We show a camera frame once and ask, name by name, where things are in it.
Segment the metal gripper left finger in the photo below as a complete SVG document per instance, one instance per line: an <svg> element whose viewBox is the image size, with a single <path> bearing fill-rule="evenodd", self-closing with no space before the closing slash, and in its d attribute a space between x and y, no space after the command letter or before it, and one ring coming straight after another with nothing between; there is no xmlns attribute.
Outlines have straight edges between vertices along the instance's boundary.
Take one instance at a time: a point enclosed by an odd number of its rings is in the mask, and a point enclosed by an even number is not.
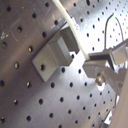
<svg viewBox="0 0 128 128"><path fill-rule="evenodd" d="M115 92L120 92L124 83L126 69L121 68L118 72L97 63L85 62L83 69L89 78L94 78L98 87L108 84Z"/></svg>

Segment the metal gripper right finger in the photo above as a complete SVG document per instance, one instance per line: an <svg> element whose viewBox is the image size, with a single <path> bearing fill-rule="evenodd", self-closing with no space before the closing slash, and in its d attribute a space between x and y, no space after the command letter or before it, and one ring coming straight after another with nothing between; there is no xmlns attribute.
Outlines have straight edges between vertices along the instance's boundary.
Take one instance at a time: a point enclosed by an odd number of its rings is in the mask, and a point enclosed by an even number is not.
<svg viewBox="0 0 128 128"><path fill-rule="evenodd" d="M128 39L118 44L114 48L90 54L89 57L91 60L108 60L116 65L126 62L128 61Z"/></svg>

